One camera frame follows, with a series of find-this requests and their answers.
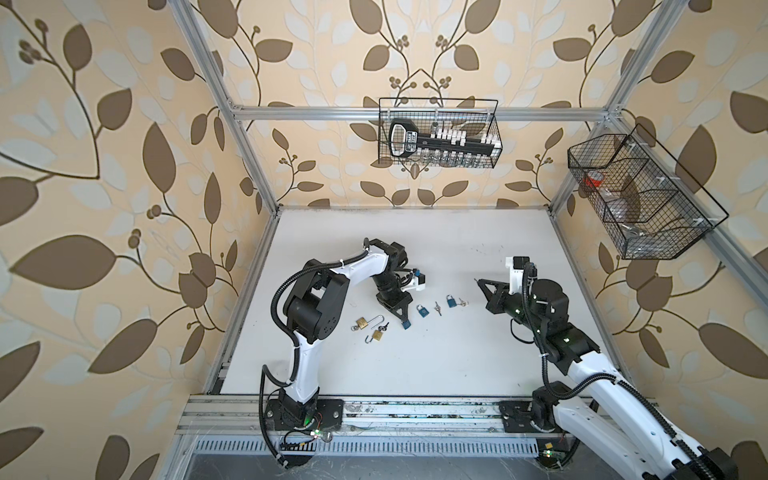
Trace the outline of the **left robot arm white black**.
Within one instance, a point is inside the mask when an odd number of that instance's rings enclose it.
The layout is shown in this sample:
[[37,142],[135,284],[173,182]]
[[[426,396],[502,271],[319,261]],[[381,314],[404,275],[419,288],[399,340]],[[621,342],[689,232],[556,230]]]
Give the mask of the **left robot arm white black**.
[[378,303],[404,328],[410,327],[411,293],[426,287],[426,276],[407,263],[403,245],[365,239],[360,254],[331,263],[311,259],[277,288],[269,311],[292,343],[291,371],[281,381],[268,366],[262,367],[258,421],[263,441],[281,467],[306,463],[307,457],[291,459],[288,453],[319,438],[329,440],[342,425],[344,401],[320,396],[319,366],[323,342],[341,320],[348,290],[371,278]]

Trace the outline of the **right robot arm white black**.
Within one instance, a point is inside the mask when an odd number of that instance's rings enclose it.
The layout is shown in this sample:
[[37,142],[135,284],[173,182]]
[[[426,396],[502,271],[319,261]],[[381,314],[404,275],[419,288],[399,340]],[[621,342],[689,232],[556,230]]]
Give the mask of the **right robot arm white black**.
[[530,423],[561,429],[588,446],[624,479],[736,479],[736,462],[706,449],[669,421],[569,319],[559,283],[538,276],[525,256],[506,260],[509,279],[477,282],[486,308],[526,327],[541,360],[542,387]]

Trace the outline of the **brass padlock with keys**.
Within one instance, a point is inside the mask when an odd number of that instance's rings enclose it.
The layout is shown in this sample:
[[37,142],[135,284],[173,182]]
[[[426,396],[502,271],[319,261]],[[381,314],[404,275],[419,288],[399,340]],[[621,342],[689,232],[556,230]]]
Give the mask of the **brass padlock with keys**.
[[387,331],[389,323],[384,323],[375,327],[373,332],[365,338],[365,343],[370,344],[373,341],[380,341],[383,334]]

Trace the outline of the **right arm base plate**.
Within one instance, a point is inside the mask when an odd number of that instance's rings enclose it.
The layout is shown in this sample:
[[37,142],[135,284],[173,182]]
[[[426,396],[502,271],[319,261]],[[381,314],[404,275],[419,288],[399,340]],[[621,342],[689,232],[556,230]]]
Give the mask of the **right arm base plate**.
[[507,434],[546,433],[534,421],[531,399],[502,400],[498,403],[503,431]]

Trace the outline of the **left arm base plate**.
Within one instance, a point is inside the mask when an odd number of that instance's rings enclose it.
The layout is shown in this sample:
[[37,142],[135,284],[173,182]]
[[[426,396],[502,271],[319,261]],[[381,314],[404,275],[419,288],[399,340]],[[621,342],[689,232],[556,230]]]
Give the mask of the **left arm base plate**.
[[276,431],[337,431],[343,422],[345,402],[342,399],[311,399],[308,403],[289,396],[269,400],[265,411],[267,426]]

